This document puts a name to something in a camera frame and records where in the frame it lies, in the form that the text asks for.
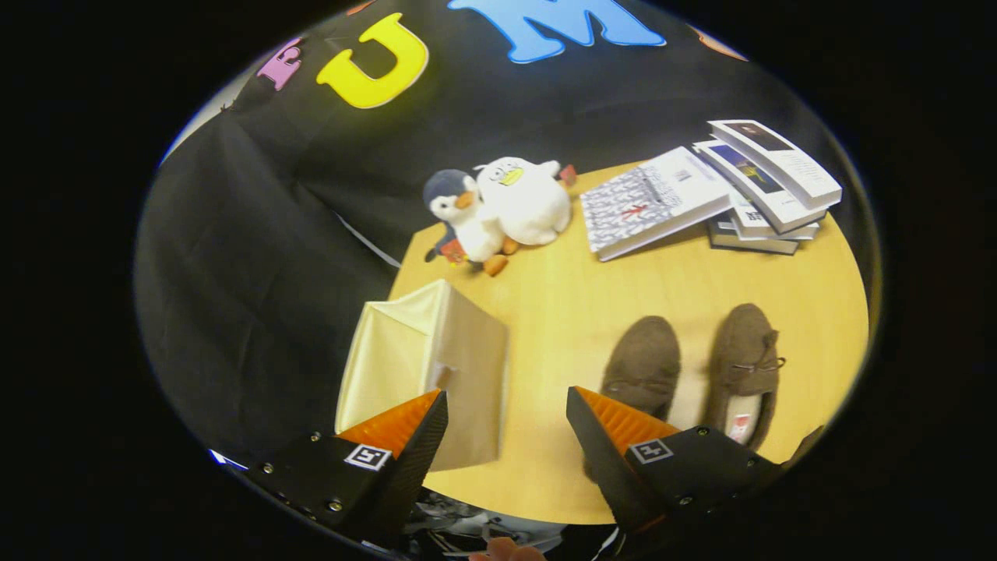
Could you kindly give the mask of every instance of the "slipper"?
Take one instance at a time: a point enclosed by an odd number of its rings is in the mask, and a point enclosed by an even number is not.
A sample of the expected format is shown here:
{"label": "slipper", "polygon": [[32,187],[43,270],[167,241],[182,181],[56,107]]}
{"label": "slipper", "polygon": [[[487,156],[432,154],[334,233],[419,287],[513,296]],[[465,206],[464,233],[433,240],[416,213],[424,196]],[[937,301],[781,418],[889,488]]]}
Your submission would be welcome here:
{"label": "slipper", "polygon": [[703,424],[758,450],[776,411],[779,332],[754,304],[735,307],[720,327],[710,365],[710,395]]}
{"label": "slipper", "polygon": [[[675,330],[664,317],[647,315],[630,325],[616,341],[599,393],[667,420],[680,369]],[[592,479],[587,462],[583,469]]]}

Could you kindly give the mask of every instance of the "small red card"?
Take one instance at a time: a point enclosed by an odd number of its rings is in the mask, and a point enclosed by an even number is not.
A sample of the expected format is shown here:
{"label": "small red card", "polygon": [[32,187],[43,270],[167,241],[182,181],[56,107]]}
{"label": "small red card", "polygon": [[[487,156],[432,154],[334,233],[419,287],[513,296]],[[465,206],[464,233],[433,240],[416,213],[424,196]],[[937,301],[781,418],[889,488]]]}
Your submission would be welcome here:
{"label": "small red card", "polygon": [[468,257],[464,253],[464,247],[461,246],[461,243],[456,238],[444,244],[440,248],[440,252],[450,263],[463,263]]}
{"label": "small red card", "polygon": [[577,175],[574,173],[574,165],[568,164],[563,170],[561,170],[560,178],[564,180],[564,183],[571,187],[574,185]]}

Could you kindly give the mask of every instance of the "round table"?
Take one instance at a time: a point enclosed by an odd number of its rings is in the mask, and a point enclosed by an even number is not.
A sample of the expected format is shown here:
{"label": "round table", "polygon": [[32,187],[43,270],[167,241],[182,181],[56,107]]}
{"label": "round table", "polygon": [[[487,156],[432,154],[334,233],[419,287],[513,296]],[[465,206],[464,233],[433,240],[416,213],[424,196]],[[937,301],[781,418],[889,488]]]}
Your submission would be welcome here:
{"label": "round table", "polygon": [[510,336],[499,460],[429,473],[426,487],[511,516],[613,523],[582,473],[565,399],[572,385],[598,390],[613,346],[643,315],[665,317],[679,339],[682,373],[666,420],[680,429],[701,421],[714,337],[744,302],[757,304],[780,331],[778,351],[788,360],[762,456],[789,459],[845,400],[865,355],[868,315],[858,267],[833,217],[791,257],[711,249],[702,223],[601,263],[589,251],[578,195],[638,164],[579,175],[568,188],[567,230],[548,246],[521,248],[494,278],[443,258],[425,262],[442,224],[413,236],[390,299],[445,279]]}

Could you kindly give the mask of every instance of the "open book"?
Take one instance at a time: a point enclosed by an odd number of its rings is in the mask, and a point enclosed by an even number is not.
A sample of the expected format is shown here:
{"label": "open book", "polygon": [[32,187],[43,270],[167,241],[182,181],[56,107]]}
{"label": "open book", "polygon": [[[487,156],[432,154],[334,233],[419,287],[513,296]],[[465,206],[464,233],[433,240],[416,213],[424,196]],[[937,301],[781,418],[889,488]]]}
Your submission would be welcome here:
{"label": "open book", "polygon": [[609,261],[731,208],[730,186],[687,148],[583,193],[588,245]]}
{"label": "open book", "polygon": [[780,236],[819,221],[827,212],[826,207],[808,209],[775,178],[722,141],[698,142],[693,148],[765,215]]}
{"label": "open book", "polygon": [[841,185],[806,152],[779,133],[744,119],[710,121],[713,136],[755,162],[808,210],[841,201]]}

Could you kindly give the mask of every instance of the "book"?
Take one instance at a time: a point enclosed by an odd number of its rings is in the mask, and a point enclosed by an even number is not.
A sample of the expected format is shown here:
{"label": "book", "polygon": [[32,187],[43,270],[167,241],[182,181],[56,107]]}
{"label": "book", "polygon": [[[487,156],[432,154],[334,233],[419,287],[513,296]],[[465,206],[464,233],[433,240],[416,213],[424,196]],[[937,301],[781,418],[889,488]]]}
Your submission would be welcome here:
{"label": "book", "polygon": [[765,254],[791,256],[797,252],[800,242],[793,240],[755,240],[746,242],[738,238],[737,231],[721,227],[723,219],[713,218],[707,223],[710,232],[710,247],[723,250],[744,250]]}
{"label": "book", "polygon": [[765,216],[759,212],[751,201],[745,199],[736,189],[731,190],[731,202],[734,207],[729,211],[732,226],[738,232],[738,237],[743,242],[754,240],[812,240],[817,236],[821,224],[817,222],[801,226],[795,230],[780,235]]}
{"label": "book", "polygon": [[772,176],[724,142],[698,142],[693,147],[765,216],[777,235],[824,218],[826,207],[808,209]]}
{"label": "book", "polygon": [[732,206],[720,174],[679,147],[581,195],[588,245],[609,261]]}
{"label": "book", "polygon": [[710,121],[713,136],[755,162],[808,210],[841,201],[841,185],[816,160],[759,123],[744,119]]}

